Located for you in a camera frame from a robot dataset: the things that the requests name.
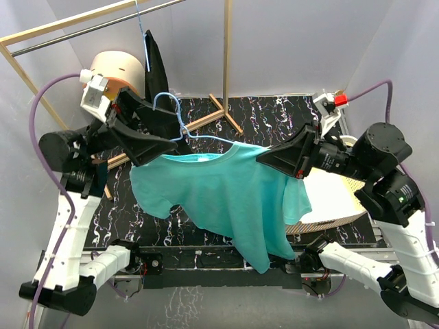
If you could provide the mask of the light blue wire hanger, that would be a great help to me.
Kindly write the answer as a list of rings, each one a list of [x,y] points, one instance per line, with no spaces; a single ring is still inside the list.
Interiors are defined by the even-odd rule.
[[[213,139],[215,141],[219,141],[219,142],[227,143],[227,144],[231,145],[231,147],[229,148],[229,150],[227,152],[225,152],[223,154],[213,154],[214,158],[217,158],[218,156],[224,156],[229,151],[231,151],[233,153],[236,150],[238,150],[240,147],[244,147],[246,149],[250,149],[251,151],[254,151],[254,150],[257,149],[256,155],[263,154],[263,153],[269,151],[269,149],[267,147],[262,147],[262,146],[258,146],[258,145],[251,145],[251,144],[246,144],[246,143],[240,143],[238,141],[230,141],[230,140],[227,140],[227,139],[224,139],[224,138],[220,138],[218,136],[192,135],[190,133],[189,126],[185,125],[183,120],[182,120],[180,102],[179,102],[179,100],[173,94],[166,93],[166,92],[161,92],[161,93],[157,94],[155,96],[155,98],[154,98],[154,101],[153,101],[153,109],[154,110],[158,109],[157,101],[162,96],[167,96],[169,98],[172,98],[175,101],[175,103],[176,103],[175,113],[176,113],[176,117],[177,117],[177,120],[178,120],[178,124],[180,126],[180,128],[179,128],[180,136],[178,138],[171,139],[172,142],[178,142],[178,141],[185,142],[187,138],[192,138],[192,139],[208,138],[208,139]]]
[[[139,29],[140,29],[140,32],[142,34],[143,48],[144,48],[144,53],[145,53],[145,68],[146,68],[147,72],[149,73],[151,71],[151,66],[150,66],[150,57],[149,57],[149,53],[148,53],[148,49],[147,49],[147,42],[146,42],[147,34],[146,34],[145,30],[143,29],[143,24],[142,24],[142,20],[141,20],[140,9],[139,9],[139,2],[137,0],[134,0],[134,3],[135,3],[135,7],[136,7],[136,12],[137,12]]]

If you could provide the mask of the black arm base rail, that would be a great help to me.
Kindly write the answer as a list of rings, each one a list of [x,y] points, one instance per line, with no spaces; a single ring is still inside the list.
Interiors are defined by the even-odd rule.
[[[302,281],[327,279],[325,270],[301,267],[299,261],[269,255],[263,274],[254,270],[235,247],[140,247],[141,284],[144,289],[174,287],[281,287],[301,289]]]

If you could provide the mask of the teal t-shirt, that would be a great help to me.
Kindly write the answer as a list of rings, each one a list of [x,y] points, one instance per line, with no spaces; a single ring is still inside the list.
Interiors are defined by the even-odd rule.
[[[159,219],[181,206],[198,228],[230,238],[265,273],[271,255],[294,259],[286,227],[311,212],[302,180],[256,161],[266,150],[236,142],[223,154],[162,155],[131,169],[132,192]]]

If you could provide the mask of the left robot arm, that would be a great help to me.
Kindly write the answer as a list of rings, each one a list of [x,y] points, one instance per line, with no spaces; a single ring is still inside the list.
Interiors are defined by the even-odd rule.
[[[93,155],[120,147],[132,164],[145,165],[175,150],[176,143],[155,130],[176,120],[175,113],[125,87],[104,106],[103,119],[93,119],[77,130],[41,136],[37,154],[50,174],[61,174],[56,180],[60,195],[45,255],[34,278],[20,287],[23,299],[82,316],[90,311],[97,290],[118,271],[140,269],[139,245],[122,239],[113,241],[90,262],[81,262],[88,229],[108,179],[108,163]]]

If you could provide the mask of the black printed t-shirt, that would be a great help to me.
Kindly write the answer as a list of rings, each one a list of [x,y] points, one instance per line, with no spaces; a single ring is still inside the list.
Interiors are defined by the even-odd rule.
[[[158,44],[150,30],[145,33],[145,44],[150,64],[150,70],[145,69],[145,98],[152,103],[157,94],[169,92],[169,85]],[[173,139],[180,136],[179,129],[178,120],[174,119],[167,125],[151,129],[150,132],[155,136]]]

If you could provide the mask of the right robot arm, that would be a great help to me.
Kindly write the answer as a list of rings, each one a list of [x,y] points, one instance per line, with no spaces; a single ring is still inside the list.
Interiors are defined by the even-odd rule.
[[[380,263],[322,235],[305,247],[301,265],[343,273],[375,291],[398,316],[437,328],[438,249],[421,191],[402,170],[411,154],[403,133],[389,123],[371,125],[352,145],[338,133],[305,125],[257,161],[298,179],[315,168],[363,182],[354,195],[389,240],[398,263]]]

